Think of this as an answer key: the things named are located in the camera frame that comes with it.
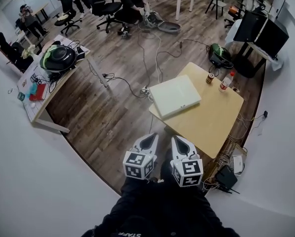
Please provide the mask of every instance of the black jacket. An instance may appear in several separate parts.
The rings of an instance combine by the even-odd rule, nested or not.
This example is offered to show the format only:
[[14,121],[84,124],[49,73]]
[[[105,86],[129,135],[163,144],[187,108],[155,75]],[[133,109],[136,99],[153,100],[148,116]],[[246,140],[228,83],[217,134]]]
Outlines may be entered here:
[[111,213],[84,237],[239,237],[197,187],[127,178],[121,191]]

